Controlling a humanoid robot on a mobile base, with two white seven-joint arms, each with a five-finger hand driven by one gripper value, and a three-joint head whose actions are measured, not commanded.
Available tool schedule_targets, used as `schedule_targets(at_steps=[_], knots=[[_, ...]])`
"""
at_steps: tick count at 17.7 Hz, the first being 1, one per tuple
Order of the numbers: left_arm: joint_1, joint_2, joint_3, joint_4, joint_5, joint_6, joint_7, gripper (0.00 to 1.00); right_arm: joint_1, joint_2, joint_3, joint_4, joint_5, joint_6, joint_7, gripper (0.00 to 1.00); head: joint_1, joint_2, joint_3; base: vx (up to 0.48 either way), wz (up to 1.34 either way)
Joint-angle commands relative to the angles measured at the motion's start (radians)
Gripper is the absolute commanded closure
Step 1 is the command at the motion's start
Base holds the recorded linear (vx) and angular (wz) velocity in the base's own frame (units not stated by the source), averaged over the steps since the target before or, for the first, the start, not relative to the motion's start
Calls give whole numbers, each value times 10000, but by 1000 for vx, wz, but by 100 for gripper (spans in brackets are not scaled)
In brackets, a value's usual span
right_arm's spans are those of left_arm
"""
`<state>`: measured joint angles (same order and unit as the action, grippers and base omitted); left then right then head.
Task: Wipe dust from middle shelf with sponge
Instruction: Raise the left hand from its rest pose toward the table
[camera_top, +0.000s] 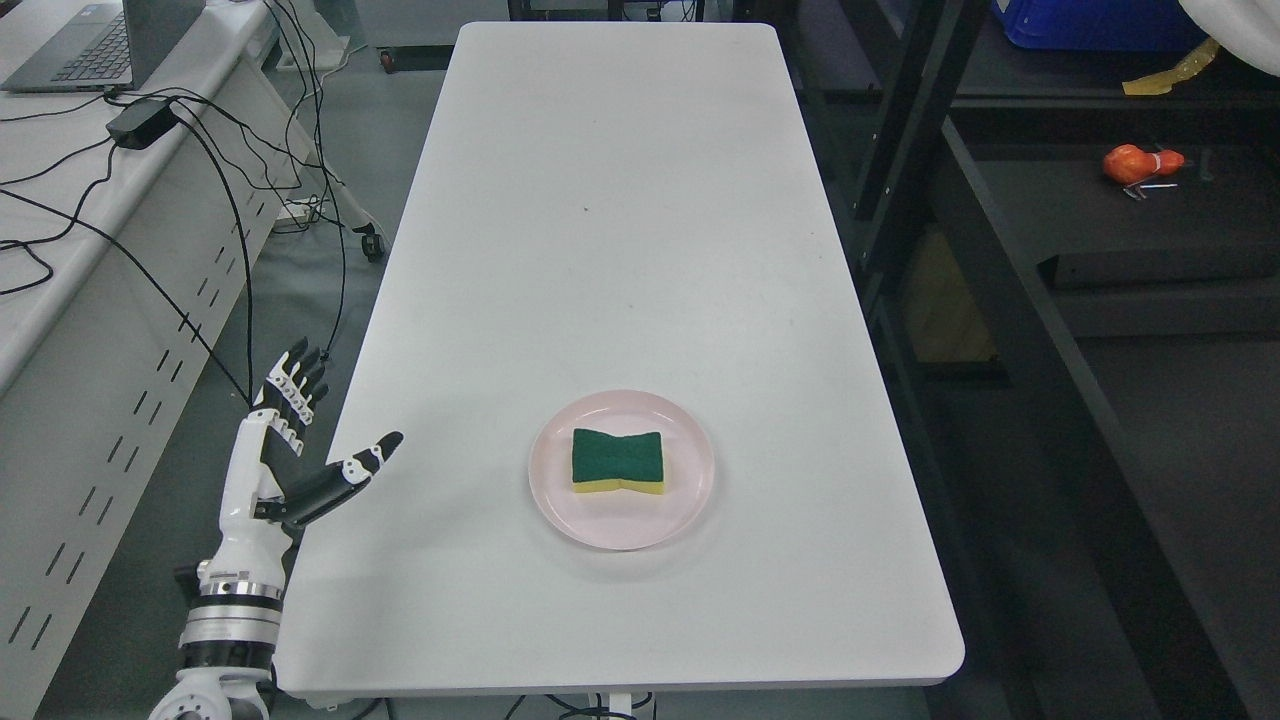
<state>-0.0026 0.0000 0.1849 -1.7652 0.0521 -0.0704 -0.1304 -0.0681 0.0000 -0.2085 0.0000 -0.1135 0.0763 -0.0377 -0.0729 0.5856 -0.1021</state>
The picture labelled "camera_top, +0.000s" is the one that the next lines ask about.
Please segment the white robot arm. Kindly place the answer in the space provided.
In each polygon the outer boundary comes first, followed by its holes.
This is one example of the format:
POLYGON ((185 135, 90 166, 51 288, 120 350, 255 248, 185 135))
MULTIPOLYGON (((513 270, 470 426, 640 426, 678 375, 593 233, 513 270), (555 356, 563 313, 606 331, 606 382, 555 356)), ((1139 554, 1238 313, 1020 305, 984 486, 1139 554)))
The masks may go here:
POLYGON ((174 687, 151 719, 269 719, 260 685, 271 680, 282 623, 280 589, 215 582, 191 600, 174 687))

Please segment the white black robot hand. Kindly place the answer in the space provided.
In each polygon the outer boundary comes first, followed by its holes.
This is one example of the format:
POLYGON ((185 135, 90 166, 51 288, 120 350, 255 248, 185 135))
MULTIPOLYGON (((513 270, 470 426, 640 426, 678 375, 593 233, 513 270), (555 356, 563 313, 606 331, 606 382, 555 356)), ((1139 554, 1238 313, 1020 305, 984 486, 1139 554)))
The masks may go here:
POLYGON ((221 542, 195 569, 196 597, 259 594, 280 600, 287 585, 284 553, 301 529, 362 492, 404 437, 398 430, 300 479, 305 436, 329 388, 321 350, 294 342, 271 365, 241 420, 221 493, 221 542))

